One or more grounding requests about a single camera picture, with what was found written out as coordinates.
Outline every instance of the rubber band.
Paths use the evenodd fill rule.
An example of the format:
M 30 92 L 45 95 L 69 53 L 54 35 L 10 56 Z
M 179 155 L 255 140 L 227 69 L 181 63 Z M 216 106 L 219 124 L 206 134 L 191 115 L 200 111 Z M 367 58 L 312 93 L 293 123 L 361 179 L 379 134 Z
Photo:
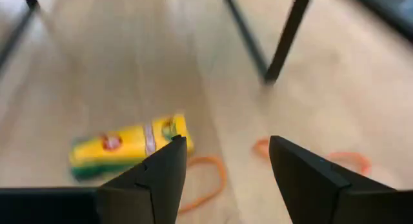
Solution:
M 219 177 L 221 179 L 219 187 L 215 191 L 205 196 L 202 196 L 200 198 L 197 198 L 195 199 L 195 201 L 189 204 L 184 205 L 178 210 L 178 214 L 184 214 L 192 209 L 198 208 L 200 205 L 206 203 L 207 201 L 211 200 L 212 198 L 220 194 L 224 190 L 225 186 L 227 185 L 227 172 L 225 170 L 225 166 L 222 160 L 220 160 L 218 157 L 215 157 L 215 156 L 192 157 L 189 159 L 189 162 L 187 163 L 187 167 L 189 168 L 195 164 L 201 164 L 201 163 L 202 164 L 213 164 L 217 167 L 218 172 L 219 172 Z
M 349 159 L 355 162 L 358 166 L 358 173 L 367 176 L 371 169 L 370 161 L 358 152 L 333 152 L 328 155 L 328 160 L 346 160 Z
M 261 158 L 270 161 L 270 152 L 268 151 L 270 145 L 270 139 L 264 137 L 259 139 L 252 147 L 252 150 Z

